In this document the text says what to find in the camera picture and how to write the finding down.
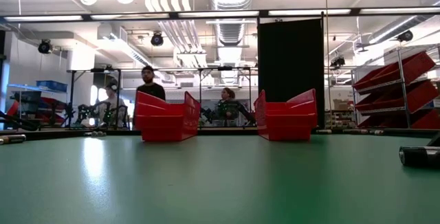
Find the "seated person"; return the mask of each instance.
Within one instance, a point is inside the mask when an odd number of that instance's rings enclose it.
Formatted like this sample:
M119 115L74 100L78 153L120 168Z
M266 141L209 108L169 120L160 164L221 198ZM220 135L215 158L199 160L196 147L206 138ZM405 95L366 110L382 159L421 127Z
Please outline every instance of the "seated person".
M233 90L225 87L221 91L221 100L217 103L214 110L216 118L225 121L235 120L239 117L239 113L242 113L249 122L255 123L254 117L250 115L248 110L239 101L235 100Z
M108 102L110 103L110 110L113 109L113 112L111 114L111 118L110 118L110 125L114 125L115 124L115 119L116 119L116 104L118 102L118 98L117 98L117 89L118 89L118 84L116 82L110 82L106 87L105 87L105 93L107 94L107 99L102 101L101 103L104 102ZM124 106L124 100L122 100L122 98L119 99L119 107ZM98 111L99 111L99 126L102 126L104 123L104 118L105 118L105 111L107 109L107 106L105 104L99 104L98 103ZM123 127L124 126L124 119L127 121L128 117L127 117L127 112L126 109L124 108L120 108L119 109L119 113L118 113L118 127Z

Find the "person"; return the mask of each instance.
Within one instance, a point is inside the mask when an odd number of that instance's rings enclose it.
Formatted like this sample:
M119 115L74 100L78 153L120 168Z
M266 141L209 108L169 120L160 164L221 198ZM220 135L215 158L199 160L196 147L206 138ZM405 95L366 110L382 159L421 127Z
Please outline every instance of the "person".
M225 87L221 91L221 100L217 103L214 114L216 118L219 120L235 120L239 117L239 114L242 113L246 119L255 123L255 118L250 115L248 110L237 100L235 100L235 92L233 90Z
M142 69L142 79L144 81L144 84L142 86L137 87L136 89L136 93L138 91L142 92L142 93L146 93L149 94L151 96L155 96L159 99L162 99L163 101L166 100L165 98L165 90L164 88L153 82L154 79L154 68L152 68L151 66L145 66ZM136 103L138 102L137 99L135 99L135 109L133 112L133 127L135 126L135 117L134 115L136 114Z
M118 104L118 84L114 81L111 81L107 86L105 86L105 93L107 95L107 99L103 100L100 103L108 102L110 103L109 107L110 110L116 109ZM119 98L119 107L124 106L124 101L122 98ZM104 124L104 118L105 118L105 112L107 110L107 106L105 104L99 104L98 103L98 110L99 110L99 120L100 120L100 126ZM124 124L124 118L127 118L127 112L120 108L118 112L118 127L122 127ZM113 111L111 116L111 123L114 124L114 120L116 119L116 111Z

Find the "spotlight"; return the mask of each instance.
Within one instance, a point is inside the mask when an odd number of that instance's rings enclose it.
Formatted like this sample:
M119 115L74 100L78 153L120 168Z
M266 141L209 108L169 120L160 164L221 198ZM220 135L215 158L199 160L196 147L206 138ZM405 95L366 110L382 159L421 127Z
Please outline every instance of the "spotlight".
M331 62L330 66L335 67L334 69L339 69L341 66L345 65L345 59L343 56L339 56L333 62Z
M408 30L408 31L400 34L399 36L397 36L396 39L399 42L403 42L403 41L408 42L408 41L411 41L413 39L413 37L414 37L413 33L410 30Z
M52 45L50 43L50 39L43 39L41 44L38 46L38 52L42 54L51 54L52 53Z
M164 44L164 38L162 38L162 32L154 32L154 35L151 38L151 44L153 46L160 46Z

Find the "ceiling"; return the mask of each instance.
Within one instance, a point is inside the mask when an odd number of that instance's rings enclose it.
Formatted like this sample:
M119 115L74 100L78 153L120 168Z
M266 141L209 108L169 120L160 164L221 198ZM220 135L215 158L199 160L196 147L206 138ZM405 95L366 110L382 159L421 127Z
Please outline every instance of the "ceiling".
M377 7L377 6L418 6L423 5L427 0L327 0L329 8L346 7ZM209 10L209 0L190 0L193 10ZM287 9L287 8L325 8L326 0L252 0L252 9ZM17 14L71 14L71 13L114 13L114 12L148 12L144 5L144 0L134 0L130 4L121 4L117 0L98 0L93 5L83 5L80 0L0 0L0 15ZM351 35L361 32L371 33L394 21L396 16L363 16L359 18L359 31L355 17L330 18L324 28L328 29L329 41L328 51L333 50L343 40ZM264 19L262 22L274 22L272 19ZM117 48L103 42L97 36L97 29L100 23L58 23L58 24L22 24L21 31L29 39L33 37L32 32L72 32L84 38L88 43L98 48L97 61L102 63L129 63L131 58L126 54L120 53ZM161 47L153 47L150 44L151 35L154 31L159 31L160 27L154 21L142 22L114 22L112 27L122 26L129 34L129 42L136 46L144 55L148 56L158 67L175 67L173 62L174 47L168 38L164 38ZM213 63L217 58L217 41L213 25L206 24L205 20L196 20L195 27L199 40L204 50L206 50L206 60ZM429 34L432 30L440 29L440 19L437 17L415 27L423 35ZM256 24L251 23L245 26L244 48L241 60L256 62ZM432 43L438 39L438 34L433 34L431 38L423 38L418 43ZM327 40L325 41L324 51L327 53ZM347 52L346 64L350 64L352 52Z

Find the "blue box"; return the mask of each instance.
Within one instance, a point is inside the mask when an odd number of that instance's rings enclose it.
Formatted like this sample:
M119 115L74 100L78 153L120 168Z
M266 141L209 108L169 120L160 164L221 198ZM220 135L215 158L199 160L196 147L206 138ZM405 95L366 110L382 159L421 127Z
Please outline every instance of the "blue box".
M54 80L37 80L36 81L37 87L44 87L46 89L52 90L52 91L60 91L63 93L67 92L67 84L56 82Z

